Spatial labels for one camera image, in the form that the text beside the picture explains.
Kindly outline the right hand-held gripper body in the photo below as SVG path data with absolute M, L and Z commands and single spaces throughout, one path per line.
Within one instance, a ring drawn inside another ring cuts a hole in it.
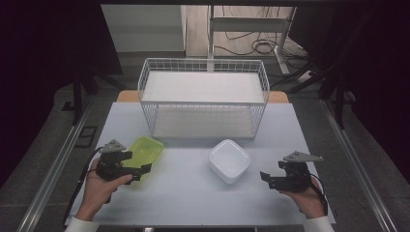
M 278 167 L 285 171 L 286 176 L 278 184 L 279 190 L 303 192 L 311 184 L 308 162 L 323 161 L 321 156 L 314 156 L 294 151 L 278 162 Z

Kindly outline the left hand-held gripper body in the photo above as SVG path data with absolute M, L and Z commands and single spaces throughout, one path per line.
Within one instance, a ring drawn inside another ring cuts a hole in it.
M 130 171 L 122 166 L 122 154 L 126 147 L 115 139 L 112 139 L 99 150 L 100 160 L 97 165 L 97 174 L 106 181 L 113 181 L 119 177 L 128 175 Z

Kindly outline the green plastic container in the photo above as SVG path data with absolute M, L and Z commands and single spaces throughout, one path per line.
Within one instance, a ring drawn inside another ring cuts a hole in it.
M 148 136 L 139 136 L 128 149 L 132 157 L 123 161 L 124 167 L 139 168 L 144 164 L 155 167 L 157 160 L 164 150 L 163 144 Z

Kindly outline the white square bowl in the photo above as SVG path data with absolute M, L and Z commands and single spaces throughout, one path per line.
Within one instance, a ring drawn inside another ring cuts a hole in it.
M 251 164 L 250 155 L 236 142 L 224 139 L 208 154 L 210 168 L 228 185 L 236 183 Z

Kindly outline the white wire rack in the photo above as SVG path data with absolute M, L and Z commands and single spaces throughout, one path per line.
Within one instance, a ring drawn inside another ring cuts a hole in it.
M 260 60 L 148 58 L 137 90 L 157 138 L 253 139 L 270 96 Z

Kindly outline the person's left hand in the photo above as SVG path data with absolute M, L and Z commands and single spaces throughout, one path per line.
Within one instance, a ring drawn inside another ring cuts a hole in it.
M 99 159 L 92 161 L 91 169 L 86 177 L 82 202 L 75 214 L 75 218 L 83 221 L 92 221 L 95 214 L 107 202 L 110 195 L 132 179 L 132 175 L 125 175 L 109 182 L 102 179 L 96 173 L 99 161 Z

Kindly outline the person's right hand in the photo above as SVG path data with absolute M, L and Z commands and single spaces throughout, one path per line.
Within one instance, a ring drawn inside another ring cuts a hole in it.
M 312 187 L 309 187 L 303 192 L 283 190 L 281 193 L 289 196 L 294 201 L 306 219 L 321 218 L 326 215 L 321 199 Z

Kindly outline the wooden table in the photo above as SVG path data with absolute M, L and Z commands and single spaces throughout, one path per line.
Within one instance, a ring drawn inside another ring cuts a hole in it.
M 117 102 L 139 102 L 137 90 L 124 90 L 118 95 Z M 271 91 L 269 103 L 289 103 L 287 95 L 282 91 Z

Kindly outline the black metal stand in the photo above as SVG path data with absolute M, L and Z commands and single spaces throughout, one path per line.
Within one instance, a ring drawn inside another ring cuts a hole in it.
M 83 66 L 73 72 L 73 125 L 76 126 L 83 115 L 82 90 L 89 95 L 97 95 L 99 87 L 95 76 L 116 87 L 119 90 L 125 90 L 126 86 L 114 77 L 105 74 L 91 66 Z
M 294 82 L 297 78 L 309 71 L 313 71 L 313 75 L 308 79 L 287 89 L 282 88 L 282 85 Z M 267 74 L 270 78 L 275 79 L 275 81 L 270 84 L 271 89 L 281 90 L 286 94 L 298 93 L 308 86 L 322 82 L 317 92 L 318 98 L 327 101 L 331 96 L 335 97 L 332 100 L 334 119 L 341 130 L 345 129 L 343 123 L 343 108 L 347 102 L 351 103 L 351 101 L 345 99 L 345 78 L 336 67 L 330 66 L 325 70 L 318 70 L 314 64 L 306 63 L 294 72 L 284 73 L 279 64 L 270 64 Z

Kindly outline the white power strip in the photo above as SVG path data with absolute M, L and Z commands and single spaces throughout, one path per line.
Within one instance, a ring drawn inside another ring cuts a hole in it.
M 305 73 L 303 73 L 298 79 L 297 81 L 299 83 L 303 83 L 305 81 L 307 81 L 308 79 L 310 79 L 311 77 L 313 77 L 315 75 L 315 72 L 313 71 L 306 71 Z

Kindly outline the white cabinet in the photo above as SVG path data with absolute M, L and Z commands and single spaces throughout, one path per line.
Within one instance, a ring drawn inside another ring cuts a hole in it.
M 117 52 L 186 54 L 185 6 L 101 5 L 101 8 Z

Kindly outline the black square floor bracket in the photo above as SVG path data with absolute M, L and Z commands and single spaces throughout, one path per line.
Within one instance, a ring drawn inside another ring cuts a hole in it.
M 98 129 L 97 126 L 83 127 L 74 144 L 74 147 L 75 148 L 90 148 L 94 141 L 97 129 Z

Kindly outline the aluminium floor rail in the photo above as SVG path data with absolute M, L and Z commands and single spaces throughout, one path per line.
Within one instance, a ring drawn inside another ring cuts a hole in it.
M 31 204 L 28 207 L 20 225 L 15 232 L 33 232 L 36 228 L 41 215 L 44 211 L 46 203 L 48 202 L 56 184 L 61 176 L 61 173 L 66 165 L 66 162 L 73 150 L 76 140 L 79 138 L 91 110 L 94 97 L 86 97 L 83 104 L 83 113 L 79 117 L 75 126 L 72 126 L 66 140 L 64 141 L 59 153 L 55 157 L 53 163 L 50 165 L 39 189 L 37 190 Z
M 382 197 L 367 175 L 366 170 L 363 167 L 360 159 L 358 158 L 349 137 L 347 136 L 345 130 L 343 130 L 337 123 L 337 120 L 335 119 L 336 114 L 332 108 L 331 103 L 329 101 L 323 100 L 320 100 L 319 102 L 324 108 L 324 111 L 327 115 L 331 127 L 335 132 L 343 153 L 346 155 L 346 158 L 348 159 L 348 162 L 358 179 L 358 183 L 361 186 L 361 189 L 363 190 L 370 208 L 375 214 L 379 225 L 381 226 L 381 229 L 383 230 L 383 232 L 398 232 L 398 227 L 395 225 L 395 222 Z

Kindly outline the white metal desk frame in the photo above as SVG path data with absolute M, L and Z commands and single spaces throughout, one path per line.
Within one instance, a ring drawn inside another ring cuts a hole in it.
M 274 54 L 282 74 L 289 74 L 288 67 L 283 58 L 283 49 L 288 32 L 296 11 L 291 7 L 284 18 L 276 17 L 215 17 L 215 7 L 208 7 L 208 50 L 207 57 L 214 58 L 214 33 L 215 32 L 252 32 L 252 33 L 279 33 L 279 40 L 274 45 Z

